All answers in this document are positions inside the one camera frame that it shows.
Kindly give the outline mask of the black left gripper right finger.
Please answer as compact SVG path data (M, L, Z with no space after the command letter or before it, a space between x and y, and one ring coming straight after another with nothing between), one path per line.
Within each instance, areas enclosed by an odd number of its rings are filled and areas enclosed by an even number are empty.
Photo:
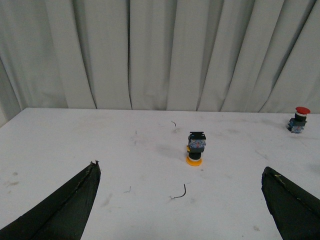
M282 239L320 238L320 200L317 197L269 166L262 173L261 190Z

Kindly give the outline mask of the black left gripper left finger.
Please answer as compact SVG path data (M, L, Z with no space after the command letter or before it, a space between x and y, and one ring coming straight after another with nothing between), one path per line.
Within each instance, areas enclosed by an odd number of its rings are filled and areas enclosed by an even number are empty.
M0 230L2 240L79 240L101 179L99 162L87 167Z

